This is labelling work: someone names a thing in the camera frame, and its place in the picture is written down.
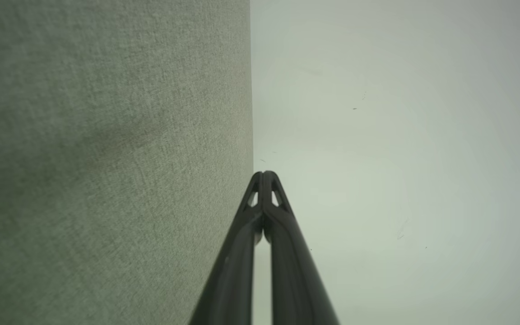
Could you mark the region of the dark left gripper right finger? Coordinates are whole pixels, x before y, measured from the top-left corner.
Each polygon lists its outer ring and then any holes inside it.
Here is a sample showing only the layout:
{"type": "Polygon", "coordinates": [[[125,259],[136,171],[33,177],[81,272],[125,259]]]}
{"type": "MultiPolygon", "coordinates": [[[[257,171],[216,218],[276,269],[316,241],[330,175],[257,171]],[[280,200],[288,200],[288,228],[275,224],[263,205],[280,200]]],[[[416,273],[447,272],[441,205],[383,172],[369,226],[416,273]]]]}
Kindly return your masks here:
{"type": "Polygon", "coordinates": [[[263,173],[264,234],[272,253],[274,325],[338,325],[339,320],[277,173],[263,173]]]}

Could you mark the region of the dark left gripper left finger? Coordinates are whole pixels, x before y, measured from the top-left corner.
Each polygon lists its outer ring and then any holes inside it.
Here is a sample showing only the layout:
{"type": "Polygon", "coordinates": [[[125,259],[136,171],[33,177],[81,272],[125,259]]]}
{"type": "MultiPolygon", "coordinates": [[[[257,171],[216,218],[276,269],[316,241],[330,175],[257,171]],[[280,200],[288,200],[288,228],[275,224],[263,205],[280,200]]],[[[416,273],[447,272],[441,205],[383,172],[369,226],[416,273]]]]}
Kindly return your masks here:
{"type": "Polygon", "coordinates": [[[252,175],[217,259],[196,304],[190,325],[250,325],[254,251],[262,236],[262,172],[252,175]]]}

